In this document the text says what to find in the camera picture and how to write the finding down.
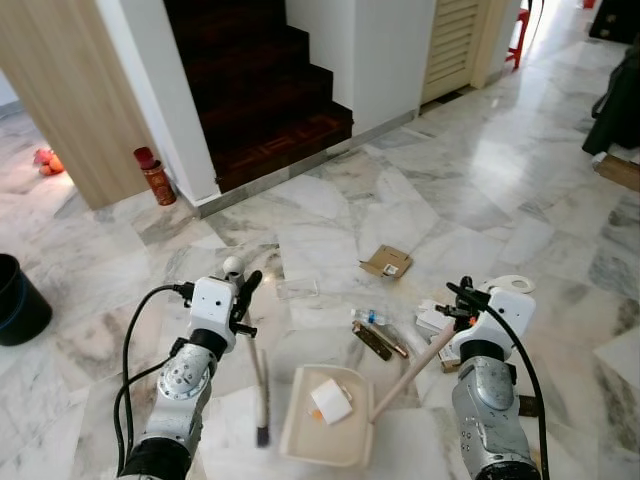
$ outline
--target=red stool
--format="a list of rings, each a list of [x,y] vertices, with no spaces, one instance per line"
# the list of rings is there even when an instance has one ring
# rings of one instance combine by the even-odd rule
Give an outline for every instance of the red stool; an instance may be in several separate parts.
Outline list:
[[[520,28],[520,38],[518,39],[518,46],[516,48],[509,48],[509,54],[505,62],[509,60],[515,60],[515,66],[513,69],[520,67],[520,57],[522,56],[522,46],[524,45],[524,34],[527,32],[527,25],[529,25],[529,15],[531,12],[526,8],[521,8],[518,14],[517,22],[522,22],[522,28]]]

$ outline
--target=marble floor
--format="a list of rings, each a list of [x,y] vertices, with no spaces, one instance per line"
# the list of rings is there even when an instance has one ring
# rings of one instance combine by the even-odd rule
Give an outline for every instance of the marble floor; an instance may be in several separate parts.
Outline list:
[[[592,13],[574,10],[558,34],[566,41],[520,72],[205,220],[181,202],[159,208],[149,193],[91,212],[66,176],[42,179],[31,166],[43,140],[28,117],[0,120],[0,249],[55,310],[38,338],[0,349],[0,479],[112,479],[112,401],[137,302],[162,283],[215,274],[235,254],[265,273],[251,313],[270,362],[273,446],[254,446],[240,340],[215,376],[192,480],[468,479],[451,407],[456,375],[437,365],[377,424],[368,469],[285,460],[277,445],[296,366],[354,368],[378,398],[407,368],[350,333],[352,308],[387,313],[415,358],[426,346],[414,319],[420,299],[446,300],[444,283],[463,274],[506,273],[538,285],[523,340],[548,410],[552,478],[637,480],[640,202],[597,176],[580,149],[624,46],[576,35]],[[396,282],[358,267],[381,243],[414,259]],[[277,286],[290,280],[314,280],[319,295],[279,300]],[[175,296],[152,300],[132,370],[165,356],[187,322]],[[519,391],[531,394],[512,358]],[[134,389],[138,428],[152,383]],[[535,456],[536,421],[522,422]]]

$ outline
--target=wooden handle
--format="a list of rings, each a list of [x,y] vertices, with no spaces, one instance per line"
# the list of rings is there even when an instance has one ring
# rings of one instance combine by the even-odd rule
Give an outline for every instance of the wooden handle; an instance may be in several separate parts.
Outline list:
[[[431,361],[433,357],[438,355],[438,352],[444,348],[444,346],[451,341],[456,332],[453,330],[454,322],[451,322],[447,325],[444,330],[442,330],[436,337],[434,337],[431,341],[431,345],[427,348],[427,350],[418,358],[416,363],[409,367],[409,370],[402,376],[398,383],[396,383],[393,388],[387,393],[387,396],[382,399],[382,401],[376,406],[373,411],[373,415],[369,420],[371,423],[375,423],[378,417],[382,414],[382,412],[389,406],[391,402],[398,396],[400,392],[402,392],[411,381],[416,378],[416,375],[420,373],[420,371],[427,366],[427,364]]]

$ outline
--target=plastic bottle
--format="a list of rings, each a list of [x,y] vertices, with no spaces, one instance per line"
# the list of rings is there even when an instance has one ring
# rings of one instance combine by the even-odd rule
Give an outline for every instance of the plastic bottle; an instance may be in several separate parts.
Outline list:
[[[388,318],[386,315],[376,312],[375,310],[363,310],[363,309],[352,309],[351,316],[354,320],[358,320],[362,323],[375,323],[376,325],[386,325],[388,322]]]

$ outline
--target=doorway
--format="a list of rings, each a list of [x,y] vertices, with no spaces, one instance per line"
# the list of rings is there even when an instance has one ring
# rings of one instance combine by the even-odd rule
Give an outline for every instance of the doorway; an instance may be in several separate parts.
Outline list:
[[[471,83],[486,25],[486,0],[437,0],[422,103]]]

